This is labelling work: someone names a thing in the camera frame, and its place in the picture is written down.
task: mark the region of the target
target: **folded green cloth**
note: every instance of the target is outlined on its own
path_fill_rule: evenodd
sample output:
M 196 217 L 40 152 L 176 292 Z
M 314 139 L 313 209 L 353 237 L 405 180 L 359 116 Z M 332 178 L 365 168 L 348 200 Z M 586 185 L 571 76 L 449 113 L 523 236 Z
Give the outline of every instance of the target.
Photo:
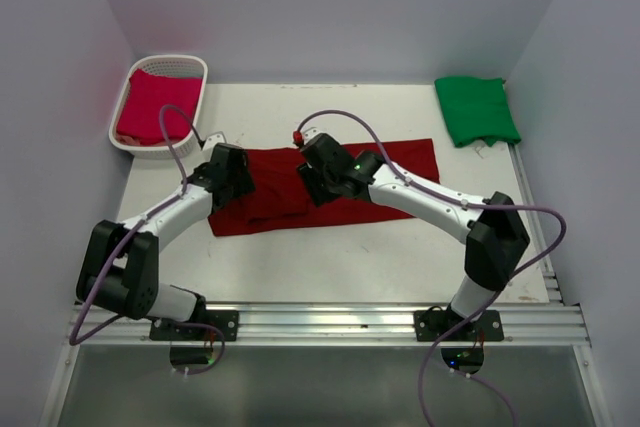
M 442 115 L 456 147 L 476 139 L 483 139 L 489 146 L 498 140 L 520 142 L 502 79 L 443 77 L 435 84 Z

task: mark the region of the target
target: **red towel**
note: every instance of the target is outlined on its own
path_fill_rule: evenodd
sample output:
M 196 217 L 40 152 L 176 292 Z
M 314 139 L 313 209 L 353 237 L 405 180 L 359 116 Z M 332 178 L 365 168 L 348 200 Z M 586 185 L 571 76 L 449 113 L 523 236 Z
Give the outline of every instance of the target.
M 440 176 L 431 139 L 385 142 L 389 156 L 414 174 L 438 182 Z M 373 143 L 345 145 L 351 155 L 379 152 Z M 362 224 L 411 217 L 404 212 L 359 200 L 337 199 L 315 207 L 298 177 L 304 162 L 297 149 L 247 150 L 256 191 L 230 202 L 209 217 L 213 234 L 255 234 L 279 229 Z
M 136 70 L 129 79 L 129 97 L 122 109 L 116 133 L 130 137 L 139 145 L 164 144 L 158 115 L 165 104 L 179 107 L 193 119 L 202 79 L 162 77 Z M 180 114 L 169 110 L 165 114 L 169 138 L 180 141 L 189 134 L 189 125 Z

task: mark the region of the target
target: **unfolded red cloth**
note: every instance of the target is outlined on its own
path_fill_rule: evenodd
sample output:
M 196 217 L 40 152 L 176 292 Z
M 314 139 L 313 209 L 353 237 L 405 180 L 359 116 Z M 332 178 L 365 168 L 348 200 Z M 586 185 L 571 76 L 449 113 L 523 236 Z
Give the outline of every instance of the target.
M 129 79 L 129 97 L 120 114 L 116 134 L 138 145 L 164 144 L 158 122 L 160 109 L 165 104 L 175 105 L 193 119 L 202 82 L 202 79 L 163 77 L 136 70 Z M 165 114 L 165 125 L 174 142 L 189 134 L 189 125 L 175 111 Z
M 394 162 L 405 169 L 433 182 L 440 180 L 431 139 L 385 142 L 384 145 Z M 374 143 L 345 147 L 353 156 L 363 150 L 379 152 Z M 337 199 L 315 207 L 296 172 L 296 167 L 304 162 L 297 149 L 247 150 L 247 153 L 256 190 L 209 217 L 217 237 L 411 217 L 390 207 L 350 199 Z

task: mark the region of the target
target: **cable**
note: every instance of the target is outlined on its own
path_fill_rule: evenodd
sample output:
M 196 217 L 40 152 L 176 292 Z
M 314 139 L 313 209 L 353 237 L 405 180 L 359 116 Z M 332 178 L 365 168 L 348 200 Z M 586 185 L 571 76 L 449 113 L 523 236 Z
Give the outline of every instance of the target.
M 409 179 L 407 181 L 407 178 L 405 177 L 405 175 L 395 166 L 395 164 L 393 163 L 393 161 L 389 157 L 389 154 L 387 153 L 387 150 L 385 149 L 384 145 L 380 141 L 380 138 L 376 135 L 374 130 L 364 120 L 362 120 L 360 117 L 358 117 L 357 115 L 352 114 L 350 112 L 345 112 L 343 110 L 335 110 L 335 109 L 327 109 L 327 110 L 321 110 L 321 111 L 315 112 L 315 113 L 309 115 L 308 117 L 306 117 L 302 122 L 300 122 L 300 125 L 298 126 L 298 129 L 297 129 L 296 132 L 297 133 L 302 132 L 302 129 L 304 128 L 304 126 L 311 119 L 314 119 L 314 118 L 319 117 L 321 115 L 328 115 L 328 114 L 342 115 L 344 117 L 348 117 L 348 118 L 358 122 L 362 127 L 364 127 L 364 129 L 369 133 L 369 135 L 371 135 L 371 138 L 374 140 L 374 142 L 378 146 L 378 149 L 380 149 L 380 153 L 382 154 L 382 157 L 384 158 L 385 162 L 387 163 L 387 165 L 389 166 L 391 171 L 398 178 L 402 179 L 402 181 L 405 182 L 407 185 L 410 185 L 411 187 L 413 187 L 413 188 L 415 188 L 415 189 L 417 189 L 417 190 L 419 190 L 421 192 L 424 192 L 425 194 L 431 195 L 431 196 L 433 196 L 433 197 L 435 197 L 435 198 L 437 198 L 439 200 L 442 200 L 444 202 L 450 203 L 452 205 L 462 206 L 462 207 L 465 207 L 465 208 L 482 209 L 482 210 L 502 210 L 502 211 L 534 211 L 534 212 L 542 212 L 542 213 L 545 213 L 545 214 L 553 215 L 558 220 L 558 222 L 560 223 L 560 232 L 558 233 L 558 236 L 556 237 L 556 239 L 546 249 L 544 249 L 542 252 L 538 253 L 533 258 L 531 258 L 530 260 L 525 262 L 521 267 L 517 268 L 513 272 L 513 275 L 511 276 L 511 278 L 515 277 L 516 275 L 521 273 L 523 270 L 527 269 L 528 267 L 531 267 L 536 262 L 538 262 L 542 258 L 546 257 L 564 239 L 564 237 L 565 237 L 565 235 L 567 233 L 567 223 L 566 223 L 564 217 L 562 217 L 562 215 L 560 215 L 560 213 L 557 212 L 554 209 L 548 209 L 546 207 L 536 207 L 536 206 L 532 206 L 532 205 L 486 205 L 486 204 L 475 204 L 475 203 L 468 203 L 468 204 L 465 205 L 462 201 L 460 201 L 458 199 L 451 198 L 451 197 L 448 197 L 448 196 L 446 196 L 444 194 L 436 192 L 436 191 L 430 189 L 427 186 L 418 184 L 417 182 L 415 182 L 413 180 Z M 499 295 L 500 295 L 500 292 L 497 292 L 488 301 L 486 301 L 480 308 L 478 308 L 474 313 L 472 313 L 471 315 L 466 317 L 464 320 L 460 321 L 458 324 L 456 324 L 451 329 L 449 329 L 447 332 L 442 334 L 440 337 L 438 337 L 433 342 L 433 344 L 431 344 L 431 347 L 429 348 L 429 350 L 427 351 L 424 359 L 422 360 L 422 363 L 420 364 L 420 371 L 418 373 L 418 397 L 419 397 L 419 400 L 420 400 L 420 407 L 422 409 L 422 414 L 424 415 L 425 420 L 427 421 L 427 423 L 430 426 L 432 426 L 432 427 L 435 426 L 435 423 L 433 421 L 433 417 L 431 416 L 431 414 L 429 412 L 429 409 L 428 409 L 428 407 L 427 407 L 427 405 L 425 403 L 425 399 L 424 399 L 424 374 L 425 374 L 425 371 L 426 371 L 426 368 L 427 368 L 427 364 L 429 363 L 429 360 L 433 356 L 433 353 L 435 352 L 437 346 L 444 339 L 446 339 L 450 335 L 455 334 L 462 327 L 464 327 L 469 322 L 471 322 L 471 319 L 473 319 L 476 316 L 482 314 L 498 298 Z M 511 403 L 511 401 L 504 394 L 502 394 L 499 390 L 497 390 L 488 381 L 486 381 L 484 379 L 481 379 L 481 378 L 477 378 L 475 376 L 472 377 L 472 378 L 476 382 L 478 382 L 478 383 L 484 385 L 485 387 L 488 387 L 489 389 L 493 390 L 507 405 L 507 407 L 509 409 L 509 412 L 511 413 L 511 418 L 513 420 L 513 424 L 515 426 L 519 425 L 518 415 L 517 415 L 517 413 L 515 411 L 515 408 L 513 407 L 513 404 Z
M 182 117 L 189 123 L 189 127 L 191 127 L 191 130 L 195 134 L 196 138 L 199 141 L 201 141 L 201 139 L 200 139 L 200 135 L 198 134 L 198 131 L 196 130 L 195 126 L 193 125 L 193 123 L 191 122 L 189 117 L 187 117 L 187 115 L 184 112 L 182 112 L 182 110 L 180 110 L 178 107 L 176 107 L 175 105 L 164 105 L 160 109 L 160 114 L 158 115 L 158 121 L 160 122 L 160 130 L 162 131 L 162 137 L 164 138 L 164 141 L 166 142 L 167 147 L 169 148 L 169 152 L 171 152 L 171 156 L 176 161 L 176 164 L 178 165 L 178 169 L 180 170 L 180 176 L 182 177 L 182 190 L 181 190 L 180 195 L 184 195 L 186 193 L 186 191 L 187 191 L 187 185 L 188 185 L 187 184 L 187 172 L 184 169 L 184 165 L 182 165 L 182 161 L 180 160 L 180 157 L 178 156 L 178 153 L 176 152 L 176 149 L 174 149 L 174 147 L 173 147 L 173 145 L 171 143 L 171 139 L 169 139 L 169 135 L 167 133 L 167 127 L 166 127 L 165 122 L 164 122 L 164 120 L 165 120 L 164 116 L 165 116 L 167 110 L 169 110 L 169 109 L 180 113 L 182 115 Z M 84 324 L 84 321 L 87 318 L 87 315 L 89 314 L 89 309 L 93 305 L 93 302 L 95 301 L 96 296 L 98 295 L 98 291 L 100 290 L 100 287 L 104 283 L 104 279 L 106 279 L 107 274 L 109 273 L 109 270 L 111 269 L 111 267 L 113 265 L 113 262 L 120 256 L 120 253 L 122 252 L 122 249 L 124 249 L 124 247 L 127 245 L 127 243 L 132 239 L 132 237 L 142 228 L 142 226 L 149 219 L 151 219 L 153 216 L 157 215 L 159 212 L 162 212 L 167 207 L 169 207 L 169 206 L 173 205 L 174 203 L 176 203 L 180 199 L 180 195 L 174 195 L 173 197 L 168 198 L 167 200 L 165 200 L 164 202 L 162 202 L 161 204 L 157 205 L 155 208 L 150 210 L 147 213 L 146 219 L 144 219 L 144 218 L 140 219 L 131 229 L 129 229 L 129 232 L 127 232 L 127 234 L 115 246 L 115 248 L 113 249 L 113 251 L 111 252 L 109 257 L 107 257 L 107 260 L 105 261 L 104 265 L 102 266 L 102 269 L 100 269 L 100 272 L 98 273 L 98 276 L 96 277 L 96 280 L 93 283 L 93 286 L 91 287 L 91 290 L 89 291 L 89 295 L 87 295 L 86 300 L 82 304 L 82 308 L 80 309 L 80 313 L 78 314 L 78 318 L 76 319 L 75 324 L 73 324 L 73 328 L 71 329 L 71 334 L 69 335 L 69 344 L 70 345 L 75 346 L 75 345 L 81 344 L 82 342 L 84 342 L 88 338 L 92 337 L 93 335 L 95 335 L 96 333 L 100 332 L 102 329 L 104 329 L 108 325 L 111 325 L 113 322 L 115 322 L 116 320 L 118 320 L 118 319 L 120 319 L 122 317 L 121 315 L 114 315 L 113 317 L 109 317 L 109 319 L 104 321 L 102 324 L 100 324 L 97 327 L 91 329 L 86 334 L 83 334 L 82 336 L 78 337 L 78 334 L 80 333 L 80 328 L 82 327 L 82 324 Z
M 190 369 L 188 367 L 185 367 L 184 369 L 176 369 L 178 372 L 181 372 L 185 375 L 204 374 L 205 372 L 209 372 L 216 365 L 218 365 L 218 362 L 220 362 L 220 359 L 222 359 L 222 356 L 224 355 L 224 349 L 226 345 L 224 340 L 224 334 L 220 331 L 220 329 L 210 324 L 200 324 L 200 323 L 193 323 L 193 322 L 176 322 L 175 325 L 177 325 L 178 327 L 185 327 L 188 329 L 209 330 L 210 332 L 215 334 L 217 338 L 220 339 L 220 351 L 218 352 L 218 355 L 216 355 L 215 359 L 213 359 L 212 362 L 209 362 L 209 364 L 206 367 L 202 367 L 200 369 Z

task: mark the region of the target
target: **laundry basket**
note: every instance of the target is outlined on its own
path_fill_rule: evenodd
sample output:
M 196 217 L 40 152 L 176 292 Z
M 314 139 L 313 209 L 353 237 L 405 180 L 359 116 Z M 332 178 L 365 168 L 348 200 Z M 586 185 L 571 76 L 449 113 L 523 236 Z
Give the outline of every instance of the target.
M 171 152 L 165 145 L 127 145 L 118 141 L 116 136 L 116 126 L 118 120 L 120 120 L 120 114 L 129 97 L 129 79 L 133 73 L 141 69 L 148 74 L 162 75 L 165 77 L 191 77 L 202 79 L 202 86 L 200 87 L 200 96 L 198 97 L 198 105 L 196 106 L 193 125 L 198 126 L 198 118 L 202 112 L 202 98 L 204 97 L 204 88 L 207 85 L 207 64 L 198 57 L 191 55 L 153 55 L 151 57 L 145 57 L 139 60 L 127 75 L 127 79 L 122 86 L 120 92 L 120 98 L 118 99 L 118 106 L 111 119 L 111 126 L 109 127 L 109 140 L 111 143 L 121 150 L 131 152 L 136 157 L 142 157 L 145 159 L 170 159 Z M 179 142 L 173 144 L 176 152 L 180 157 L 188 155 L 191 150 L 198 144 L 198 139 L 193 134 L 193 131 L 189 131 L 189 134 Z

